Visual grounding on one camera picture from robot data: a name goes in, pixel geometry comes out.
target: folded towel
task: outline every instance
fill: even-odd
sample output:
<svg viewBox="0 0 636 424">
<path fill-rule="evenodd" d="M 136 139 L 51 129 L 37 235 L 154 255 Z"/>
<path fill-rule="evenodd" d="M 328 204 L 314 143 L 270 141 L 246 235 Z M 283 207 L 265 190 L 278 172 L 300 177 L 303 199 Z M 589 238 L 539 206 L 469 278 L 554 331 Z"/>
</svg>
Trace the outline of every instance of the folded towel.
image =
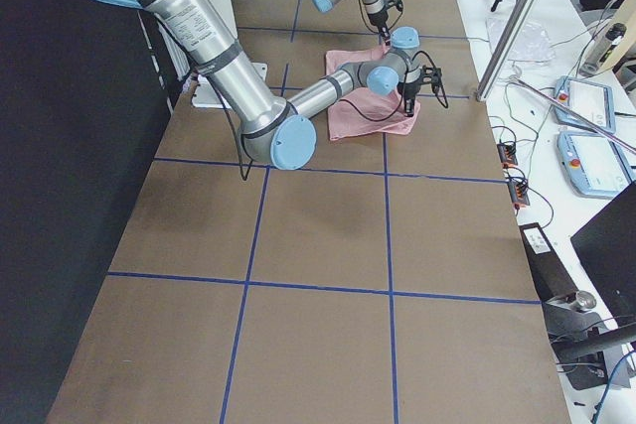
<svg viewBox="0 0 636 424">
<path fill-rule="evenodd" d="M 383 57 L 388 47 L 383 45 L 374 49 L 360 52 L 343 52 L 331 50 L 326 55 L 327 74 L 333 73 L 338 67 L 347 62 L 366 62 L 379 60 Z M 354 103 L 358 109 L 370 118 L 384 118 L 389 116 L 398 106 L 401 96 L 392 91 L 387 96 L 380 96 L 368 88 L 358 88 L 347 94 L 343 99 Z M 415 102 L 415 115 L 411 118 L 404 116 L 403 107 L 386 121 L 375 123 L 363 118 L 351 104 L 338 101 L 327 110 L 329 118 L 329 139 L 336 141 L 351 136 L 362 136 L 375 132 L 408 134 L 415 124 L 419 113 L 419 102 Z"/>
</svg>

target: brown table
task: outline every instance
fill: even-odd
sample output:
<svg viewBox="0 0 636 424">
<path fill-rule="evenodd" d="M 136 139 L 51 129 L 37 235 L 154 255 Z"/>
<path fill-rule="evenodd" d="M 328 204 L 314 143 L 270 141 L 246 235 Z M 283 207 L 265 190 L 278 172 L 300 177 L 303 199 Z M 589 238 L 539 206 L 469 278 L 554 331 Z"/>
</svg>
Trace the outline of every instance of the brown table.
<svg viewBox="0 0 636 424">
<path fill-rule="evenodd" d="M 356 0 L 233 0 L 290 96 L 378 44 Z M 443 68 L 407 137 L 239 178 L 223 114 L 182 97 L 52 423 L 567 423 L 455 0 L 404 0 Z"/>
</svg>

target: pink cloth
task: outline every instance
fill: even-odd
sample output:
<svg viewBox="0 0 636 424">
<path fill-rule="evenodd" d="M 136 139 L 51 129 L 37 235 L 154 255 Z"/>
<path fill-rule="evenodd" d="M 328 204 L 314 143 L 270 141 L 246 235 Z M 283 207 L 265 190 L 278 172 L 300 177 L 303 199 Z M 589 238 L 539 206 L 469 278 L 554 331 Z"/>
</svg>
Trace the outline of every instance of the pink cloth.
<svg viewBox="0 0 636 424">
<path fill-rule="evenodd" d="M 343 52 L 331 50 L 326 55 L 327 74 L 333 73 L 338 67 L 346 62 L 365 62 L 369 60 L 379 60 L 388 50 L 388 47 L 377 46 L 374 49 L 360 52 Z M 368 88 L 358 88 L 344 96 L 354 103 L 358 109 L 370 118 L 384 118 L 396 109 L 401 96 L 392 91 L 387 96 L 380 96 L 373 93 Z M 336 141 L 341 138 L 351 136 L 362 136 L 364 134 L 383 132 L 393 134 L 408 134 L 415 124 L 419 113 L 419 102 L 415 102 L 415 115 L 411 118 L 404 116 L 403 106 L 387 121 L 374 123 L 363 118 L 350 105 L 343 101 L 338 101 L 327 110 L 329 118 L 329 139 Z"/>
</svg>

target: table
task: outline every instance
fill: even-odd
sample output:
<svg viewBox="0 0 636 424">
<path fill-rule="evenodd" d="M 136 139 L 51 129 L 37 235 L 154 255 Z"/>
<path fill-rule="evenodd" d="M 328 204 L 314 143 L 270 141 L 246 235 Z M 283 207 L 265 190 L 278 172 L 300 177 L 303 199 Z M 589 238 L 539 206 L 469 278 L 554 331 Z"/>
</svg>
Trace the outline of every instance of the table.
<svg viewBox="0 0 636 424">
<path fill-rule="evenodd" d="M 476 39 L 488 38 L 486 19 L 493 15 L 489 10 L 492 0 L 457 0 L 457 2 L 467 36 L 475 39 L 471 40 L 471 53 L 477 73 L 481 77 L 491 58 L 491 53 L 490 46 L 487 43 Z M 504 0 L 494 15 L 502 18 L 507 17 L 512 12 L 513 7 L 514 0 Z M 583 26 L 569 0 L 539 0 L 529 20 L 542 24 L 547 30 L 552 43 L 568 40 L 576 34 L 585 31 L 585 26 Z M 556 58 L 547 65 L 518 64 L 523 71 L 522 78 L 536 87 L 553 86 L 559 77 L 568 74 L 576 63 L 581 49 L 587 44 L 589 39 L 590 35 L 584 34 L 571 42 L 556 46 Z M 492 125 L 502 124 L 498 118 L 494 117 L 498 116 L 503 118 L 507 126 L 517 132 L 520 139 L 534 139 L 534 134 L 528 128 L 516 123 L 510 116 L 510 111 L 504 98 L 504 83 L 505 78 L 512 73 L 512 64 L 508 63 L 508 67 L 501 74 L 503 80 L 494 88 L 487 100 L 488 112 L 493 116 L 491 117 Z M 592 80 L 612 87 L 616 111 L 634 112 L 634 105 L 611 71 L 595 76 Z M 515 117 L 535 129 L 539 128 L 548 111 L 547 107 L 541 101 L 536 100 L 531 93 L 516 87 L 509 87 L 509 98 Z M 581 290 L 589 290 L 592 293 L 596 293 L 574 253 L 569 238 L 600 211 L 608 201 L 583 198 L 574 193 L 557 158 L 556 137 L 563 130 L 565 128 L 556 124 L 552 115 L 549 116 L 537 142 L 530 184 L 537 191 L 544 194 L 555 208 L 554 221 L 546 229 L 546 234 L 565 268 Z M 498 137 L 501 130 L 495 130 L 494 132 L 495 136 Z M 631 144 L 636 144 L 636 128 L 633 120 L 618 118 L 617 135 Z M 520 145 L 518 148 L 517 154 L 520 168 L 525 172 L 529 171 L 531 149 L 532 145 L 529 143 L 526 146 Z M 629 153 L 627 153 L 627 157 L 630 164 L 636 164 L 636 157 Z M 550 217 L 548 206 L 533 193 L 531 193 L 530 199 L 532 202 L 531 207 L 522 209 L 519 212 L 519 224 L 533 221 L 546 223 Z M 611 316 L 602 303 L 599 304 L 597 311 L 603 318 Z M 592 414 L 591 407 L 598 402 L 602 389 L 595 388 L 577 392 L 571 388 L 564 376 L 561 382 L 568 397 L 568 408 L 572 423 L 588 423 Z M 636 386 L 636 381 L 632 382 L 632 386 Z M 572 404 L 574 401 L 585 403 L 586 406 L 574 406 Z M 621 392 L 613 391 L 605 406 L 601 422 L 620 424 L 636 422 L 636 390 L 634 388 Z"/>
<path fill-rule="evenodd" d="M 243 183 L 182 97 L 49 416 L 57 422 L 567 422 L 455 0 L 403 0 L 446 72 L 407 137 L 329 143 Z M 356 0 L 233 0 L 281 94 L 378 44 Z"/>
</svg>

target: blue wire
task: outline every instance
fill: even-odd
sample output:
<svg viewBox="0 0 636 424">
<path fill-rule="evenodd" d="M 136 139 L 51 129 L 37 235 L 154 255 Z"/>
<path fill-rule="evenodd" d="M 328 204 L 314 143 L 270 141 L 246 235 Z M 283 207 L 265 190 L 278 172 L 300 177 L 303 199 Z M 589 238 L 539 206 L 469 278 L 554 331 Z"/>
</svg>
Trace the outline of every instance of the blue wire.
<svg viewBox="0 0 636 424">
<path fill-rule="evenodd" d="M 622 357 L 618 361 L 618 363 L 616 363 L 616 365 L 614 366 L 614 369 L 612 369 L 612 372 L 609 375 L 609 379 L 607 379 L 607 384 L 605 385 L 605 390 L 603 391 L 603 396 L 600 398 L 600 401 L 598 401 L 598 405 L 596 406 L 596 414 L 594 414 L 594 417 L 592 418 L 592 424 L 596 424 L 598 422 L 598 417 L 600 416 L 600 411 L 603 408 L 603 403 L 605 402 L 605 398 L 607 397 L 607 393 L 609 392 L 609 387 L 612 384 L 612 380 L 614 379 L 614 375 L 616 374 L 616 371 L 618 371 L 619 366 L 623 363 L 623 361 L 625 359 L 627 359 L 629 356 L 631 356 L 632 354 L 635 354 L 635 353 L 636 353 L 636 351 L 632 350 L 631 352 L 626 354 L 624 357 Z"/>
</svg>

